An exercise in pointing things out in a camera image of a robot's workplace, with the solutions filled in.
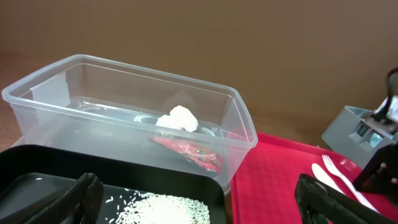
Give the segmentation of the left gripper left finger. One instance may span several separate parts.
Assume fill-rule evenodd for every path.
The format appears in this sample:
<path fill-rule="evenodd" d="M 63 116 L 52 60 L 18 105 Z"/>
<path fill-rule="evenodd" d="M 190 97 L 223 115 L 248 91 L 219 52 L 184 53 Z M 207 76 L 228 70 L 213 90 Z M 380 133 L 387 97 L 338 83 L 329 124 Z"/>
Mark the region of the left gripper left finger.
<path fill-rule="evenodd" d="M 96 223 L 103 202 L 104 187 L 94 173 L 85 173 L 55 200 L 24 220 L 30 224 Z"/>

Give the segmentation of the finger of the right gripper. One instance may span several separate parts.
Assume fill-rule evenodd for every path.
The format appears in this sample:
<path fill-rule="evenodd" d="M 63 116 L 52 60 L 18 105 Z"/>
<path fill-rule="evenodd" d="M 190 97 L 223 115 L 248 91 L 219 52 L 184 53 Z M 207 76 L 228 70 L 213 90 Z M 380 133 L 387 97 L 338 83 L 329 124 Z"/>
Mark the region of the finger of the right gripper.
<path fill-rule="evenodd" d="M 360 192 L 397 196 L 397 144 L 378 149 L 353 185 Z"/>

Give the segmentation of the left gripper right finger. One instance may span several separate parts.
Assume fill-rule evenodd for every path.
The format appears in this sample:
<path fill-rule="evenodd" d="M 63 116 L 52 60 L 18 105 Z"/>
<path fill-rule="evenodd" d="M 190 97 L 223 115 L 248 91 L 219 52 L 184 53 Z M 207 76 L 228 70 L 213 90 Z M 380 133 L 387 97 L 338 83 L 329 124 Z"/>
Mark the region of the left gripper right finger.
<path fill-rule="evenodd" d="M 295 200 L 303 224 L 397 224 L 308 174 L 300 174 Z"/>

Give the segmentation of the white plastic spoon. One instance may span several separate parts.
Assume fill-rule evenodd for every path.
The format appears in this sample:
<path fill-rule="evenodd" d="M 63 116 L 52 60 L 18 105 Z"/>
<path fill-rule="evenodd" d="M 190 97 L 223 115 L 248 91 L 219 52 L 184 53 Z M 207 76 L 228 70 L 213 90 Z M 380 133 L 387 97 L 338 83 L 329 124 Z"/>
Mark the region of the white plastic spoon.
<path fill-rule="evenodd" d="M 344 192 L 336 185 L 334 180 L 318 164 L 312 164 L 312 172 L 319 181 L 344 194 Z"/>

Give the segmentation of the white plastic fork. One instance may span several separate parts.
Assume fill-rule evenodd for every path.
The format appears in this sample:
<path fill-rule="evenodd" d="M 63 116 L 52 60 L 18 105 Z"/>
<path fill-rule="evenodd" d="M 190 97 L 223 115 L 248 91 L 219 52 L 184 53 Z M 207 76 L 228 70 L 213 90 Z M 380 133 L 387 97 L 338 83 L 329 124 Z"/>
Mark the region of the white plastic fork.
<path fill-rule="evenodd" d="M 358 192 L 353 184 L 337 169 L 337 167 L 334 165 L 334 163 L 332 162 L 332 160 L 330 159 L 330 157 L 328 155 L 322 155 L 322 159 L 324 162 L 325 167 L 328 169 L 328 171 L 339 177 L 344 183 L 345 185 L 349 188 L 349 190 L 352 192 L 352 194 L 357 198 L 358 202 L 360 202 L 362 205 L 374 210 L 375 212 L 378 212 L 376 210 L 376 208 L 364 197 L 363 194 L 361 194 L 360 192 Z"/>

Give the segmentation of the rice and food scraps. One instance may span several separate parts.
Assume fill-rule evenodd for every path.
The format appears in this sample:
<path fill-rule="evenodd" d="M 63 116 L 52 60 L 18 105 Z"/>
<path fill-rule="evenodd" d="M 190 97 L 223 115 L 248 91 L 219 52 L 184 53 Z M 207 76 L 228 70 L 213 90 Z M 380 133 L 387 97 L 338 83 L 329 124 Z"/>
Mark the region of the rice and food scraps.
<path fill-rule="evenodd" d="M 203 202 L 186 197 L 106 186 L 97 222 L 210 224 L 210 211 Z"/>

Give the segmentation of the red snack wrapper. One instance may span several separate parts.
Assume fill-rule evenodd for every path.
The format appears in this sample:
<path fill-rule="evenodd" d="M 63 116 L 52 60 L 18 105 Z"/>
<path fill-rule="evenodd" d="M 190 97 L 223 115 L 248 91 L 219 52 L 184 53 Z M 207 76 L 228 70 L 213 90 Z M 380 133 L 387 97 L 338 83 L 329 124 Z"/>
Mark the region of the red snack wrapper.
<path fill-rule="evenodd" d="M 207 172 L 221 174 L 223 158 L 210 149 L 183 140 L 166 139 L 163 137 L 154 137 L 152 141 L 176 152 Z"/>

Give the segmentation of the white napkin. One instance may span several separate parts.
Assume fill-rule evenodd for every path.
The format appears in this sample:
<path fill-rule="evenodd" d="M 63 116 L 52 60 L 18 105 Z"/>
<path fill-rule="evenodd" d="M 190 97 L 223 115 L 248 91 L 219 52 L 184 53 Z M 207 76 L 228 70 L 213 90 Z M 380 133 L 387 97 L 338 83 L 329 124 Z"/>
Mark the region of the white napkin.
<path fill-rule="evenodd" d="M 174 107 L 169 115 L 161 116 L 156 124 L 164 128 L 194 132 L 198 129 L 198 120 L 191 111 L 183 106 Z"/>

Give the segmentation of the grey dishwasher rack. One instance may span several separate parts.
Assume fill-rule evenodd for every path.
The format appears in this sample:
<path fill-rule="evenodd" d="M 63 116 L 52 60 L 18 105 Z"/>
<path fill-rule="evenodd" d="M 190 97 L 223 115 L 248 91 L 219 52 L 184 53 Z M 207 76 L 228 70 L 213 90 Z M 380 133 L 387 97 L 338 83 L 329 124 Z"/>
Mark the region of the grey dishwasher rack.
<path fill-rule="evenodd" d="M 322 134 L 322 139 L 333 151 L 361 168 L 366 167 L 378 149 L 397 143 L 397 135 L 389 134 L 367 120 L 371 113 L 371 110 L 345 106 Z"/>

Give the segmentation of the black waste tray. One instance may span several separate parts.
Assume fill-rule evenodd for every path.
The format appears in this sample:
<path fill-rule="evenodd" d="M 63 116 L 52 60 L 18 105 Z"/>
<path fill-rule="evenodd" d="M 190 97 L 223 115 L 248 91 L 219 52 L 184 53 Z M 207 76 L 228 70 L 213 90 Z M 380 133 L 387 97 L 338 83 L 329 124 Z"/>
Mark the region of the black waste tray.
<path fill-rule="evenodd" d="M 99 223 L 114 223 L 130 199 L 147 192 L 203 202 L 211 224 L 227 222 L 223 190 L 209 177 L 38 145 L 1 153 L 1 216 L 72 184 L 84 173 L 96 174 L 104 184 Z"/>

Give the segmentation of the red serving tray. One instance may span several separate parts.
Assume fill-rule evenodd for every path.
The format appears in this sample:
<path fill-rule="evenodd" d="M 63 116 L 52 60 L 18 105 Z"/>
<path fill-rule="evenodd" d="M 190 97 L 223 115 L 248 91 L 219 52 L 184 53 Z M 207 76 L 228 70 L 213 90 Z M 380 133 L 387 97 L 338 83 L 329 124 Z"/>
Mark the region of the red serving tray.
<path fill-rule="evenodd" d="M 324 167 L 328 155 L 338 170 L 354 180 L 361 168 L 336 152 L 259 133 L 231 181 L 235 224 L 301 223 L 295 201 L 300 174 L 313 175 L 312 164 Z"/>

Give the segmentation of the clear plastic bin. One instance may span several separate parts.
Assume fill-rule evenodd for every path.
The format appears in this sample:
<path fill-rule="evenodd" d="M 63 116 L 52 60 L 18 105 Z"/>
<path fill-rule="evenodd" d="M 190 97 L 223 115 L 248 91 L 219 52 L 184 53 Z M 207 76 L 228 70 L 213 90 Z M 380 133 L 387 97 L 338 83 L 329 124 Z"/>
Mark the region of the clear plastic bin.
<path fill-rule="evenodd" d="M 205 175 L 224 189 L 258 142 L 234 88 L 90 55 L 47 65 L 5 87 L 2 98 L 27 144 Z M 196 131 L 155 125 L 178 105 L 196 117 Z M 212 150 L 223 158 L 221 174 L 205 171 L 154 137 Z"/>

